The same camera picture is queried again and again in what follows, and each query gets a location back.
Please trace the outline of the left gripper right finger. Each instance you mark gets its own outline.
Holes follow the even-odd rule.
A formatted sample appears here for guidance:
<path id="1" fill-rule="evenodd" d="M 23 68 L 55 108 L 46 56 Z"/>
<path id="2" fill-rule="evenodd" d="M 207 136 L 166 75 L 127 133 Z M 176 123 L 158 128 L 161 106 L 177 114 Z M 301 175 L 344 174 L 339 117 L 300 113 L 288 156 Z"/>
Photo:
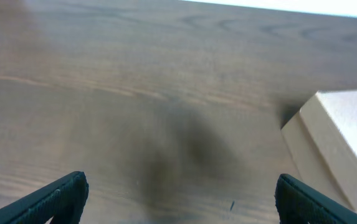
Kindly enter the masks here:
<path id="1" fill-rule="evenodd" d="M 280 224 L 357 224 L 357 213 L 289 174 L 278 178 L 275 206 Z"/>

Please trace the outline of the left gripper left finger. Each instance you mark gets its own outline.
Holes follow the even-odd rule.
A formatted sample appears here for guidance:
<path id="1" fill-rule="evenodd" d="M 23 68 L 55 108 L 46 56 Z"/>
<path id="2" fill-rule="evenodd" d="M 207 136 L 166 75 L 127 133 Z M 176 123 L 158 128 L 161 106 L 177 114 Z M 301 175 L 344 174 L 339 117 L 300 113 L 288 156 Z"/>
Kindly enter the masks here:
<path id="1" fill-rule="evenodd" d="M 0 224 L 78 224 L 87 199 L 85 173 L 75 171 L 0 208 Z"/>

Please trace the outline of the cardboard box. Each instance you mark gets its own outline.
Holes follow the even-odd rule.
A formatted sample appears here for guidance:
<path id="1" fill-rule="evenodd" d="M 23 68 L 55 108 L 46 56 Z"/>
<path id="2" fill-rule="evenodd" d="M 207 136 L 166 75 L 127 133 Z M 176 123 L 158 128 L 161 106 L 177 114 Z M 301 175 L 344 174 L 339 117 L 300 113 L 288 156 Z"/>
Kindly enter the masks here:
<path id="1" fill-rule="evenodd" d="M 357 213 L 357 90 L 316 92 L 281 132 L 300 179 Z"/>

